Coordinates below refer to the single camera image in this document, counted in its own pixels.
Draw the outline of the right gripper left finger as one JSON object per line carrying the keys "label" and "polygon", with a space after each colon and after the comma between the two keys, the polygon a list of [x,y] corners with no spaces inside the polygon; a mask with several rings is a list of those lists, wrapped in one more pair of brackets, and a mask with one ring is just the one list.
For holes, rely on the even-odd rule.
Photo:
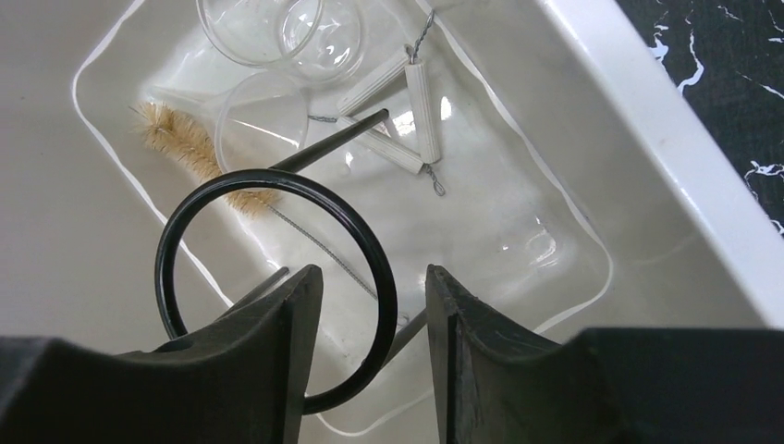
{"label": "right gripper left finger", "polygon": [[59,338],[4,337],[1,439],[295,443],[322,299],[322,271],[307,265],[152,351],[112,355]]}

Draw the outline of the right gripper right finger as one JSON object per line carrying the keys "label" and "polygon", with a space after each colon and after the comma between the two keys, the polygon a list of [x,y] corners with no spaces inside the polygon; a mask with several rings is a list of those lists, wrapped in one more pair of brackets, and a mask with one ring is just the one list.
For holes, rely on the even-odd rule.
{"label": "right gripper right finger", "polygon": [[443,443],[779,443],[783,334],[591,327],[557,343],[426,272]]}

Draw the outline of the test tube brush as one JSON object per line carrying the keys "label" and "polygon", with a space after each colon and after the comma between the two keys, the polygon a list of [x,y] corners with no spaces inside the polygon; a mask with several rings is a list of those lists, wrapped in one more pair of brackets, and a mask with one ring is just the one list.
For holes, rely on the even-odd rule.
{"label": "test tube brush", "polygon": [[[142,145],[184,166],[201,183],[223,174],[216,158],[214,142],[206,127],[193,115],[164,103],[140,102],[130,109],[140,118],[134,132],[141,136]],[[323,242],[276,208],[281,194],[270,191],[233,191],[225,202],[244,216],[257,218],[274,215],[287,223],[311,244],[326,254],[346,275],[355,281],[371,298],[378,299],[376,290],[363,280]]]}

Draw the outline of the clear plastic funnel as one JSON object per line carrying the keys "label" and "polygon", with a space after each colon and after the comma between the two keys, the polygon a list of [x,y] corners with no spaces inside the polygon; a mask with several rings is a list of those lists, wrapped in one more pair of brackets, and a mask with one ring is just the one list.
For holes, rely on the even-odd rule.
{"label": "clear plastic funnel", "polygon": [[220,93],[153,86],[151,96],[205,127],[222,173],[270,167],[306,142],[306,94],[275,71],[252,74]]}

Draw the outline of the white clay triangle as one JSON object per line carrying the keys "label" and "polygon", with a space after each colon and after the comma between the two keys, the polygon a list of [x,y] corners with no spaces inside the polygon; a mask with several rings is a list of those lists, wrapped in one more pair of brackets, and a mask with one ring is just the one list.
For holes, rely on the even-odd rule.
{"label": "white clay triangle", "polygon": [[447,190],[435,173],[443,150],[437,134],[430,67],[423,49],[435,16],[435,10],[428,9],[424,24],[411,42],[387,50],[375,67],[354,80],[338,97],[335,113],[310,114],[308,119],[344,129],[368,116],[373,105],[391,105],[389,116],[373,124],[358,143],[412,175],[426,175],[435,195],[444,197]]}

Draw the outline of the small clear beaker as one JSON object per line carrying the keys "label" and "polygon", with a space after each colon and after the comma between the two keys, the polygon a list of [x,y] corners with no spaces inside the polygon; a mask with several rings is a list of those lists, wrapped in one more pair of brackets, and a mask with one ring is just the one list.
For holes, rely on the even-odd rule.
{"label": "small clear beaker", "polygon": [[202,29],[224,56],[249,68],[292,61],[311,41],[324,1],[198,1]]}

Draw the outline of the beige plastic bin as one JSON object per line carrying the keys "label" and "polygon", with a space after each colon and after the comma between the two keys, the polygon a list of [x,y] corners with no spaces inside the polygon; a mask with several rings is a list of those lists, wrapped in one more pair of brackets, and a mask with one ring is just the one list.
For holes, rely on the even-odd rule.
{"label": "beige plastic bin", "polygon": [[[763,327],[783,333],[783,239],[614,1],[463,2],[428,43],[447,196],[357,143],[304,174],[354,206],[390,259],[403,316],[442,265],[503,315],[556,342],[588,327]],[[143,148],[131,108],[154,85],[222,93],[254,71],[219,54],[195,1],[1,1],[1,335],[55,336],[101,352],[165,340],[154,244],[196,187]],[[178,254],[192,331],[283,265],[325,273],[309,389],[325,390],[370,347],[374,300],[273,215],[207,207]],[[428,331],[355,400],[303,419],[301,443],[438,443]],[[783,364],[752,339],[692,369],[654,359],[655,413],[735,438],[761,408],[783,426]]]}

